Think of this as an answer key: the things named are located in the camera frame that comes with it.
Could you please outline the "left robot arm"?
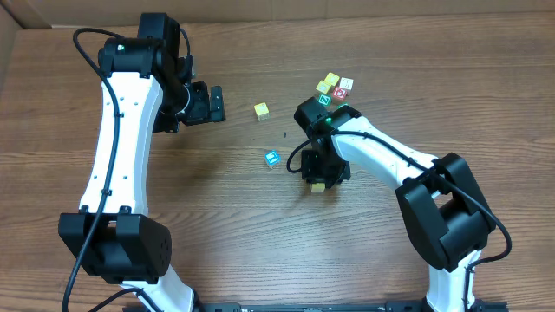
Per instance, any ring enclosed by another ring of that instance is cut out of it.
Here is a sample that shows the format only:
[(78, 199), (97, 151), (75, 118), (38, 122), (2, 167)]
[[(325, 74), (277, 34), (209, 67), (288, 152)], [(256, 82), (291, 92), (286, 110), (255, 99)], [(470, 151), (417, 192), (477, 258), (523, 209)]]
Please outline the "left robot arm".
[(134, 37), (106, 38), (89, 61), (102, 91), (95, 160), (77, 212), (59, 218), (59, 236), (75, 270), (136, 295), (144, 310), (199, 311), (171, 265), (170, 230), (148, 215), (147, 168), (155, 133), (225, 119), (222, 89), (194, 80), (186, 31), (165, 13), (142, 14)]

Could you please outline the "tan yellow letter block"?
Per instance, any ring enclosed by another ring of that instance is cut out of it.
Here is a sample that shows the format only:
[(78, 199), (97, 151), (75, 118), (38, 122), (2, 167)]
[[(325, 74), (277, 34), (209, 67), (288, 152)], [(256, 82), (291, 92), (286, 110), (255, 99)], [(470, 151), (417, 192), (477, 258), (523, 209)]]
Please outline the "tan yellow letter block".
[(310, 185), (310, 191), (312, 193), (323, 193), (326, 190), (325, 183), (313, 183)]

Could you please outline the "blue picture block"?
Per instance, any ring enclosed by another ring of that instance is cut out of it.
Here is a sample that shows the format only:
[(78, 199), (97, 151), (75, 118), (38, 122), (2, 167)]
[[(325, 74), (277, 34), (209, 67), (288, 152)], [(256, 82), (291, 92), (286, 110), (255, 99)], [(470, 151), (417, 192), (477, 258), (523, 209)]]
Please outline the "blue picture block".
[(269, 168), (274, 168), (281, 162), (281, 156), (275, 150), (271, 150), (264, 155), (264, 160)]

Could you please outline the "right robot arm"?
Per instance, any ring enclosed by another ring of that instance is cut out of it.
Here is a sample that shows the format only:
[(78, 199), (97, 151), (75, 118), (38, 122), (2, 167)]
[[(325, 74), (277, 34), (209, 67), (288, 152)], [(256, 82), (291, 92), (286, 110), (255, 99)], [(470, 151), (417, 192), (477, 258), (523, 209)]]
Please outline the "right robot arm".
[(496, 228), (467, 162), (442, 158), (392, 139), (348, 105), (327, 110), (309, 98), (294, 113), (308, 139), (297, 147), (298, 172), (313, 192), (350, 178), (357, 164), (394, 190), (409, 240), (429, 266), (429, 286), (413, 311), (504, 311), (473, 294), (474, 268)]

